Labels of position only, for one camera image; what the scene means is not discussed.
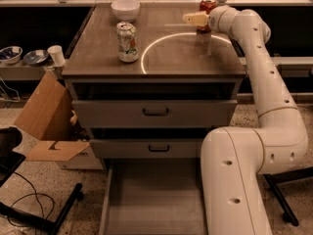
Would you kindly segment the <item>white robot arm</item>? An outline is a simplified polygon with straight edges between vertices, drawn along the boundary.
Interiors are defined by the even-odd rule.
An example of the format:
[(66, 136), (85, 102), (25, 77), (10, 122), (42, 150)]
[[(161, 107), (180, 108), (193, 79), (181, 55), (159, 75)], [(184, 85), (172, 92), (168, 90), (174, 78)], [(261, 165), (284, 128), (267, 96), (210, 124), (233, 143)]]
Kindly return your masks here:
[(253, 10), (220, 6), (183, 16), (236, 40), (245, 53), (257, 128), (219, 127), (201, 145), (201, 182), (208, 235), (272, 235), (257, 176), (286, 171), (308, 150), (299, 109), (265, 43), (269, 26)]

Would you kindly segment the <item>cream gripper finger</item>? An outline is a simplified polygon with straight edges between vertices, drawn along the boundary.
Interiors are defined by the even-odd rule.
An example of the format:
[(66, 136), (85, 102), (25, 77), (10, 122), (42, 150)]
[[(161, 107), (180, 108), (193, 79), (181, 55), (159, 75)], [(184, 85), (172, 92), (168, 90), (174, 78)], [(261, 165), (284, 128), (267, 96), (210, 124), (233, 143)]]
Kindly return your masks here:
[(186, 24), (204, 27), (208, 23), (208, 14), (206, 11), (184, 14), (183, 22)]

